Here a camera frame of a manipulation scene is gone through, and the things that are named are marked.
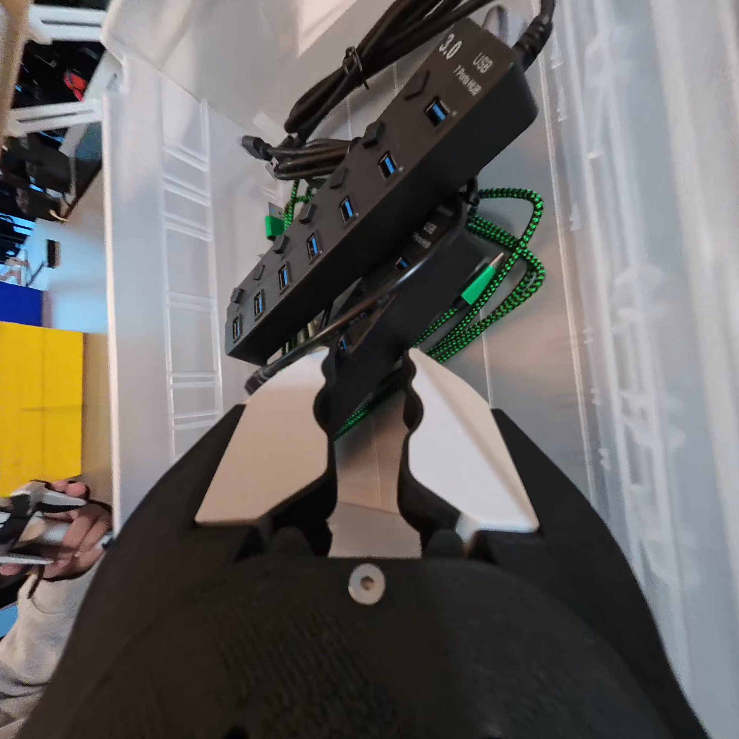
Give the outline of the black equipment on rack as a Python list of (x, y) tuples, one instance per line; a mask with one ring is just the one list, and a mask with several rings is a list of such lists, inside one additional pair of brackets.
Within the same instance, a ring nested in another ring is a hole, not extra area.
[(23, 108), (83, 100), (104, 53), (104, 46), (99, 42), (27, 42), (11, 106)]

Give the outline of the white shelving rack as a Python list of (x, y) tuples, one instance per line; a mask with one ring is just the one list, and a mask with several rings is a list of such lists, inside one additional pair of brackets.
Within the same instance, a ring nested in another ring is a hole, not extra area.
[[(121, 65), (108, 53), (103, 29), (110, 2), (2, 2), (2, 137), (23, 137), (100, 121), (104, 94), (115, 89)], [(105, 53), (83, 100), (13, 108), (27, 42), (99, 42)]]

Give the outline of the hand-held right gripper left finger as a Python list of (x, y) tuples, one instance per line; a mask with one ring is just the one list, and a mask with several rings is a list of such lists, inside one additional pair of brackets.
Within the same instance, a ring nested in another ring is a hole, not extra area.
[(302, 356), (246, 401), (195, 515), (201, 526), (328, 522), (338, 502), (333, 444), (316, 403), (328, 349)]

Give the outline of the long black usb hub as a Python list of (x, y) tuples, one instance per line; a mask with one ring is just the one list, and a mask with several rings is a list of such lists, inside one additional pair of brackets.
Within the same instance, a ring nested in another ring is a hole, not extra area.
[(457, 22), (231, 295), (228, 357), (263, 364), (536, 119), (525, 70), (551, 33), (513, 47)]

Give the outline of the short black usb hub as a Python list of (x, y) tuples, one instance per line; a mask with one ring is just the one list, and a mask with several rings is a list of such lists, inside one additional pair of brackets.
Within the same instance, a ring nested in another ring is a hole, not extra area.
[(467, 216), (462, 196), (447, 199), (364, 279), (387, 301), (340, 331), (330, 345), (335, 369), (324, 407), (332, 436), (490, 263), (492, 249), (467, 232)]

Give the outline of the yellow cabinet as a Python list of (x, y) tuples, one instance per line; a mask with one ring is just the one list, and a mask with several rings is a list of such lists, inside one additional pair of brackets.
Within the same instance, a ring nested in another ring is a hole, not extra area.
[(84, 335), (1, 323), (1, 495), (81, 472)]

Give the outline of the clear plastic storage bin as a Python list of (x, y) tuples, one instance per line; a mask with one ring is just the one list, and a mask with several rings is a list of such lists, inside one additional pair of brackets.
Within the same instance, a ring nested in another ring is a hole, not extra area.
[[(104, 101), (121, 525), (242, 400), (232, 288), (267, 247), (271, 143), (391, 2), (113, 2)], [(543, 287), (448, 367), (589, 498), (711, 737), (737, 737), (737, 2), (557, 2), (534, 124), (480, 174), (537, 191)]]

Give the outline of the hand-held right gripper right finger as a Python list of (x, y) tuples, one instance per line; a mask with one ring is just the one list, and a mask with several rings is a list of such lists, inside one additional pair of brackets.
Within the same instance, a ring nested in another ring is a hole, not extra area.
[(540, 521), (488, 403), (419, 349), (406, 353), (402, 371), (397, 501), (420, 556), (540, 547)]

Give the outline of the person's left hand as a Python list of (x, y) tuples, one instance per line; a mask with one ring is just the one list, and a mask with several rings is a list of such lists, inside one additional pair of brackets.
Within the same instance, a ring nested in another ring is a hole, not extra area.
[(104, 546), (112, 539), (112, 515), (108, 507), (90, 501), (89, 489), (84, 483), (62, 480), (48, 484), (57, 492), (85, 499), (86, 505), (69, 512), (69, 528), (61, 544), (62, 550), (52, 564), (44, 567), (2, 565), (3, 577), (29, 574), (34, 570), (42, 579), (51, 581), (76, 578), (103, 556)]

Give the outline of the person's left forearm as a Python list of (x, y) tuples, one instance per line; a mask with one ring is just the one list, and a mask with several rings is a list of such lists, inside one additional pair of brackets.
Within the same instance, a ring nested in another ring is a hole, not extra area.
[(15, 737), (59, 664), (98, 565), (64, 580), (26, 582), (18, 617), (1, 643), (1, 737)]

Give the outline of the blue panel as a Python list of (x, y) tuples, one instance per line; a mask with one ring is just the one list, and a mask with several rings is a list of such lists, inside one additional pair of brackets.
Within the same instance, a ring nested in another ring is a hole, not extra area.
[(1, 322), (43, 326), (43, 291), (17, 284), (0, 284)]

